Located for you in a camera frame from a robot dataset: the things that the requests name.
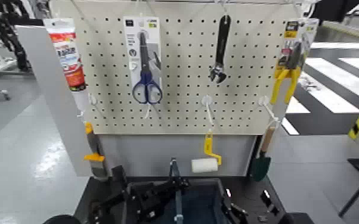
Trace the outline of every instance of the white pegboard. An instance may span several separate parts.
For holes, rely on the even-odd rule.
[[[291,4],[227,4],[232,18],[225,72],[219,85],[209,80],[214,64],[218,22],[223,7],[201,2],[65,1],[51,4],[53,13],[75,20],[78,47],[88,90],[99,103],[86,119],[96,133],[205,134],[211,127],[201,99],[211,105],[218,134],[261,135],[270,119],[261,96],[271,96],[274,65],[283,43],[286,21],[295,17]],[[161,104],[138,104],[123,34],[125,15],[160,18],[162,40]]]

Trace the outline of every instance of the blue scissors handle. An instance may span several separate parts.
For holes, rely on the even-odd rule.
[[[139,98],[138,95],[136,95],[136,91],[144,88],[144,98]],[[158,91],[158,99],[157,100],[151,100],[150,94],[151,91]],[[137,82],[137,84],[132,89],[132,95],[134,96],[135,100],[139,102],[140,104],[157,104],[160,103],[160,101],[163,98],[163,92],[160,86],[152,79],[150,72],[141,72],[141,80]]]

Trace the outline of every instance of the yellow pliers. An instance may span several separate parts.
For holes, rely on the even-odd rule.
[[[285,78],[291,78],[291,85],[288,88],[284,102],[288,104],[291,100],[291,97],[295,92],[296,85],[298,84],[298,79],[301,75],[301,66],[299,64],[301,62],[301,58],[303,57],[301,52],[302,44],[297,42],[285,66],[277,66],[277,69],[274,72],[276,82],[273,87],[273,94],[271,95],[271,104],[274,105],[277,102],[278,92],[280,91],[281,83]]]

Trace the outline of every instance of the scissors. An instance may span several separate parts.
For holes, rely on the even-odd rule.
[[[153,75],[149,68],[146,37],[143,32],[140,33],[139,40],[142,66],[141,80],[132,89],[132,95],[140,104],[158,104],[163,98],[163,92],[160,86],[153,80]]]
[[[271,96],[270,103],[272,105],[276,104],[278,92],[280,91],[280,86],[282,81],[285,78],[291,78],[291,85],[288,88],[287,94],[285,95],[284,102],[289,103],[293,93],[295,92],[296,85],[298,84],[298,78],[301,75],[301,63],[303,62],[302,55],[302,44],[300,42],[295,43],[292,53],[288,60],[285,63],[285,66],[281,69],[276,69],[274,72],[274,78],[276,82],[273,87],[273,94]]]

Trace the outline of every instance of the scissors blade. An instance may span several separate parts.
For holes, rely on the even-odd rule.
[[[145,33],[139,35],[142,71],[150,71]]]

